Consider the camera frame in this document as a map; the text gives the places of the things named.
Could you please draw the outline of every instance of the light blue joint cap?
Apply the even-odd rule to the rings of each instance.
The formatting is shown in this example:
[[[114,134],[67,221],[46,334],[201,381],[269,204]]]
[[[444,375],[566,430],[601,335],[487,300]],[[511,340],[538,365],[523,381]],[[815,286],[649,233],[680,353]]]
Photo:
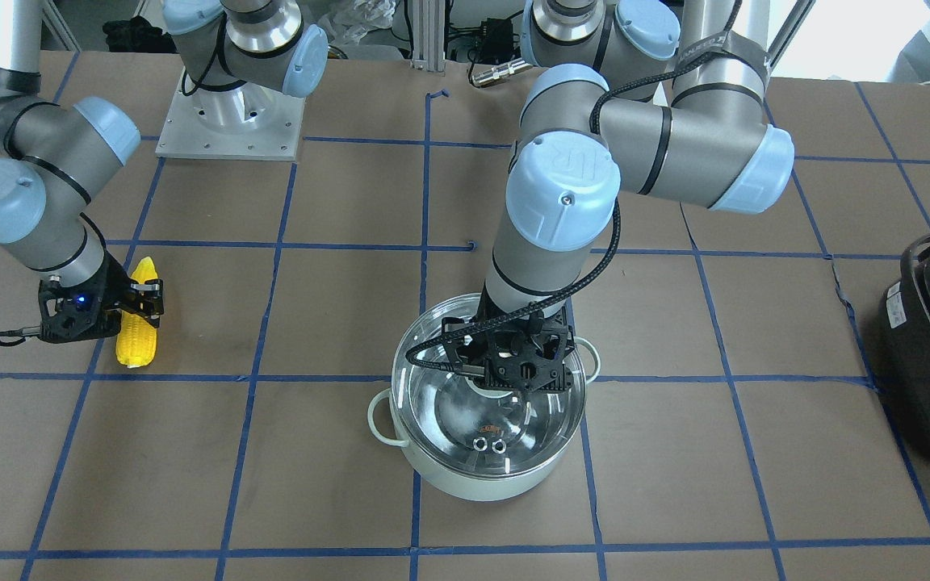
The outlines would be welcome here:
[[[139,148],[141,135],[136,123],[114,103],[99,97],[85,97],[74,103],[74,109],[82,114],[111,150],[126,165],[128,159]]]
[[[163,3],[163,22],[167,32],[178,36],[207,26],[222,11],[220,0],[167,0]]]
[[[329,37],[325,30],[313,23],[304,31],[292,52],[289,69],[282,81],[282,93],[291,97],[306,97],[313,93],[325,72],[328,59]]]
[[[533,87],[530,88],[530,93],[526,97],[526,104],[523,106],[523,111],[526,111],[529,103],[533,102],[533,99],[536,99],[536,96],[540,95],[540,93],[547,91],[547,89],[554,87],[554,85],[561,85],[562,82],[572,81],[594,82],[595,85],[605,89],[605,91],[609,89],[609,83],[605,81],[605,77],[602,77],[596,70],[591,69],[591,67],[579,63],[560,64],[543,71],[540,77],[536,77],[536,82],[533,82]]]
[[[509,173],[506,205],[530,243],[568,253],[590,244],[612,218],[619,166],[583,133],[547,132],[528,143]]]
[[[533,36],[530,34],[530,23],[533,22],[533,0],[526,0],[523,6],[523,22],[519,25],[519,52],[523,60],[533,66],[540,66],[533,54]]]
[[[616,23],[623,36],[653,59],[671,58],[680,43],[680,21],[660,0],[619,0]]]
[[[785,191],[794,165],[794,144],[785,129],[767,125],[760,147],[752,154],[737,179],[710,210],[759,214],[770,208]]]
[[[29,165],[0,158],[0,244],[31,234],[45,213],[45,184]]]

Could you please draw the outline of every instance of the white pot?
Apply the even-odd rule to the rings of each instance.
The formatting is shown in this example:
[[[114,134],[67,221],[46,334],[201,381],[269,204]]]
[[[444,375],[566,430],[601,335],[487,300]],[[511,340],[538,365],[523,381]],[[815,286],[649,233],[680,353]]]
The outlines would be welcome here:
[[[402,449],[408,463],[426,482],[447,494],[457,496],[459,499],[487,501],[512,499],[513,496],[527,492],[527,490],[539,485],[543,479],[547,478],[547,475],[551,473],[551,470],[554,470],[558,460],[562,458],[562,453],[565,451],[565,446],[562,446],[551,460],[541,466],[505,478],[487,479],[476,477],[473,474],[463,474],[463,472],[453,470],[453,468],[437,462],[432,456],[426,454],[416,442],[411,441],[410,435],[407,433],[407,429],[405,429],[404,423],[398,417],[392,403],[390,404],[390,415],[394,420],[397,439],[385,437],[379,433],[378,428],[375,426],[374,413],[378,403],[384,399],[390,399],[390,389],[388,387],[375,394],[372,402],[368,405],[368,427],[371,428],[372,435],[385,445],[394,445]]]
[[[479,295],[449,299],[408,328],[394,357],[392,386],[368,406],[368,426],[378,441],[402,449],[414,470],[437,489],[459,499],[503,500],[527,492],[557,466],[583,419],[586,386],[601,370],[601,359],[589,342],[575,337],[590,350],[594,373],[586,378],[573,352],[566,360],[572,389],[524,395],[480,390],[453,373],[407,362],[407,349],[437,336],[443,317],[473,316],[479,300]],[[442,347],[421,356],[442,357]],[[384,399],[390,400],[396,437],[385,437],[375,426],[373,415]]]

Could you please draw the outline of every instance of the yellow corn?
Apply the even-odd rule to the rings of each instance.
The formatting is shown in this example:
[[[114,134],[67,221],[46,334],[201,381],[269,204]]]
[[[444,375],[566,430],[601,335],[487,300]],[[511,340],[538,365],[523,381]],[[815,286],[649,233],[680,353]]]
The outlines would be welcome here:
[[[157,278],[156,266],[150,257],[139,261],[132,279],[138,283]],[[143,317],[121,312],[121,333],[117,336],[117,362],[129,369],[150,364],[156,356],[156,329]]]

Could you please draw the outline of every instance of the metal mounting plate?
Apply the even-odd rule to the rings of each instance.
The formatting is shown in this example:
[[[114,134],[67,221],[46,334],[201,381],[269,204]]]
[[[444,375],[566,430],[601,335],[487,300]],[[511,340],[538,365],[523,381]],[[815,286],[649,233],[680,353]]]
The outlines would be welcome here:
[[[270,113],[274,121],[248,132],[221,133],[204,125],[192,98],[176,88],[156,144],[157,157],[296,161],[304,100],[264,90],[274,96],[274,111]]]

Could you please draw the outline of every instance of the pot handle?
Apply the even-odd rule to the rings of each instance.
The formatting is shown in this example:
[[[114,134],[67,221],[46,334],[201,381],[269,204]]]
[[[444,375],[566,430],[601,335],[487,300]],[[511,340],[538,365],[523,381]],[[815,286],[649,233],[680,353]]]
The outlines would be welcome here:
[[[587,383],[594,382],[594,379],[597,379],[598,375],[601,375],[601,355],[598,354],[597,349],[594,348],[594,345],[591,345],[591,342],[583,337],[573,336],[573,341],[577,345],[583,345],[584,349],[587,349],[591,353],[591,357],[594,357],[594,372],[587,376]]]
[[[372,398],[372,402],[368,404],[368,427],[372,430],[372,435],[377,441],[381,441],[385,445],[395,445],[397,448],[407,448],[410,442],[406,441],[406,439],[385,437],[383,434],[379,433],[379,428],[375,427],[375,406],[378,405],[380,401],[388,398],[390,398],[390,387],[375,394],[375,397]]]

